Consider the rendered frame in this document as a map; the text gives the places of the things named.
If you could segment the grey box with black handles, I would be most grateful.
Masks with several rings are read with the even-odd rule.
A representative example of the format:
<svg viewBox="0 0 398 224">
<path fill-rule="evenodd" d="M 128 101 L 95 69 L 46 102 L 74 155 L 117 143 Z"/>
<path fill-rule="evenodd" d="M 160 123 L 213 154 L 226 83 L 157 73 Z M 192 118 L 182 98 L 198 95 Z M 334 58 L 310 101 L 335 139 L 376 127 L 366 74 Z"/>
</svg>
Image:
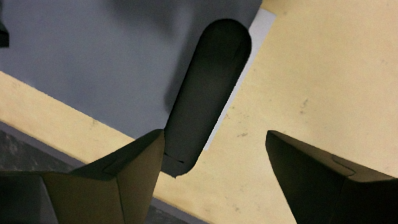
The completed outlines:
<svg viewBox="0 0 398 224">
<path fill-rule="evenodd" d="M 164 129 L 160 171 L 177 178 L 208 151 L 277 15 L 261 2 L 0 0 L 0 72 L 134 140 Z"/>
</svg>

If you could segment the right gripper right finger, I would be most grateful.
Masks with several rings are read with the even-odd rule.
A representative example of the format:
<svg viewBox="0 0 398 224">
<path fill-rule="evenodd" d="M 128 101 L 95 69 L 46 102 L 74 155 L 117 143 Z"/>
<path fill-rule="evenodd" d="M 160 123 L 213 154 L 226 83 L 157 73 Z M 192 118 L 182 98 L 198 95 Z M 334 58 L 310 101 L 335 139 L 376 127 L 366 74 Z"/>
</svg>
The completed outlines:
<svg viewBox="0 0 398 224">
<path fill-rule="evenodd" d="M 265 149 L 296 224 L 398 224 L 397 177 L 277 130 Z"/>
</svg>

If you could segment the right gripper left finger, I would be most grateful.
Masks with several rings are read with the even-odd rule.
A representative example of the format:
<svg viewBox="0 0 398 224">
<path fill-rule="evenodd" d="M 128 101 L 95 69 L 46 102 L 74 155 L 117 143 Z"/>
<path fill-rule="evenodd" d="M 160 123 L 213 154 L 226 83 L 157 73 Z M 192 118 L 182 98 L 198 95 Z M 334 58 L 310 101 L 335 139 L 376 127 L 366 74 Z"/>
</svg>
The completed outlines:
<svg viewBox="0 0 398 224">
<path fill-rule="evenodd" d="M 164 148 L 155 129 L 68 174 L 0 170 L 0 224 L 144 224 Z"/>
</svg>

